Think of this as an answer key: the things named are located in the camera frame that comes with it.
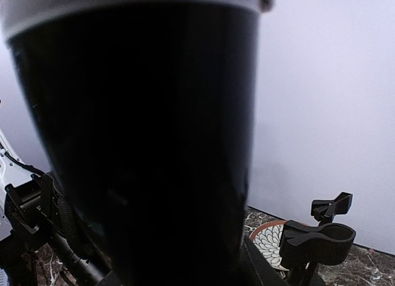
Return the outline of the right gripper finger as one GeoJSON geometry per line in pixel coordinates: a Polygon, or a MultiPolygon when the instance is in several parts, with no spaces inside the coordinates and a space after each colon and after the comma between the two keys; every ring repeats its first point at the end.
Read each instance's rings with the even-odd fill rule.
{"type": "Polygon", "coordinates": [[[246,235],[240,253],[240,285],[287,286],[246,235]]]}

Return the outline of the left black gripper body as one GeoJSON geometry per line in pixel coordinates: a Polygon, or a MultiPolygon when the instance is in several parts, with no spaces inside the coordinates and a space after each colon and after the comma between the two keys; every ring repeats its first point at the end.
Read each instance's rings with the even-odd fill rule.
{"type": "Polygon", "coordinates": [[[113,285],[114,272],[79,227],[51,172],[5,186],[10,236],[1,241],[1,269],[10,285],[37,285],[36,250],[49,245],[76,285],[113,285]]]}

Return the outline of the black stand of purple microphone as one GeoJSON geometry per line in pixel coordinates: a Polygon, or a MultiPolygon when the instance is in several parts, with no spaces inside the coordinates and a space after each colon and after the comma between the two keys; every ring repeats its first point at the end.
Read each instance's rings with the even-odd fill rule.
{"type": "Polygon", "coordinates": [[[336,266],[345,261],[356,231],[344,224],[311,227],[296,221],[283,225],[280,240],[281,266],[288,269],[290,285],[313,285],[318,264],[336,266]]]}

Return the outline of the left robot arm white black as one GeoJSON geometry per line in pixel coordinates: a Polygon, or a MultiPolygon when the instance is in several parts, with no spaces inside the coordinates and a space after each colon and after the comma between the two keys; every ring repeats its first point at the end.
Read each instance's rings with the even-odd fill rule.
{"type": "Polygon", "coordinates": [[[82,231],[51,172],[25,164],[1,135],[1,284],[38,285],[48,246],[67,285],[121,285],[82,231]]]}

